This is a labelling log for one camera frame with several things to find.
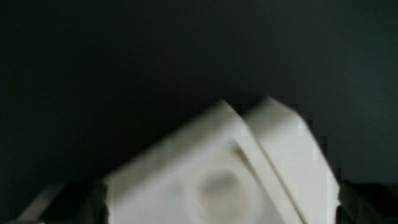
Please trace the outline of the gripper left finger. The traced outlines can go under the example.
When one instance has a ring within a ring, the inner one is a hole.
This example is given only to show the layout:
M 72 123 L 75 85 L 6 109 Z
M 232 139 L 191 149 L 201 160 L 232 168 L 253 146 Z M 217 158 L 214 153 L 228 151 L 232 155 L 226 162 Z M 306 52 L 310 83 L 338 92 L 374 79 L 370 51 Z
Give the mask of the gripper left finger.
M 15 223 L 17 224 L 45 224 L 40 220 L 41 215 L 45 214 L 47 209 L 56 201 L 56 198 L 63 192 L 66 185 L 52 184 L 45 187 L 41 193 L 38 194 L 33 203 L 29 204 Z

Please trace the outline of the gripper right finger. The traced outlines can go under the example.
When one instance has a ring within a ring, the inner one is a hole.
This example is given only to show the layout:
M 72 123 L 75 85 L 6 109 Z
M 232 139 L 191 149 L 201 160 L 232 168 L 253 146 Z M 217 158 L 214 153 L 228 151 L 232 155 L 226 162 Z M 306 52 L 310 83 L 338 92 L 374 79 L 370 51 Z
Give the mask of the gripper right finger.
M 340 185 L 340 224 L 398 224 L 398 183 Z

